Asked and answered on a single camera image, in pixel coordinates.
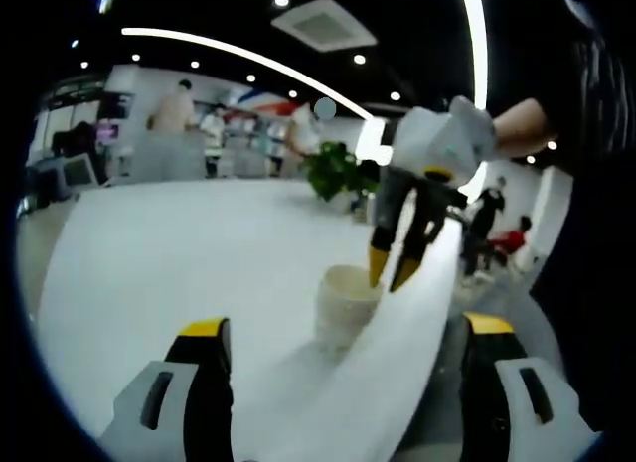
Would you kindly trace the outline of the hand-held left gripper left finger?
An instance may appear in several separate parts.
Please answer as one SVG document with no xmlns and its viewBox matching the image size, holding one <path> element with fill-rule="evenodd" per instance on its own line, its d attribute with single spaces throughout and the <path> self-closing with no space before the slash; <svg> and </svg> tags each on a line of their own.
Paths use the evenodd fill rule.
<svg viewBox="0 0 636 462">
<path fill-rule="evenodd" d="M 110 460 L 234 459 L 230 336 L 228 318 L 192 323 L 128 383 L 99 437 Z"/>
</svg>

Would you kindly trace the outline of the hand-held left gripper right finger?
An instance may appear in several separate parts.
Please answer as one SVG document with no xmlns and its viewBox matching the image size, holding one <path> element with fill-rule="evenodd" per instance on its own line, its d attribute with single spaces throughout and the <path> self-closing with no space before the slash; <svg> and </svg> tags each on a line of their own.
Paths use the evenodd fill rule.
<svg viewBox="0 0 636 462">
<path fill-rule="evenodd" d="M 530 357 L 507 321 L 465 313 L 462 461 L 577 461 L 598 439 L 579 398 L 546 360 Z"/>
</svg>

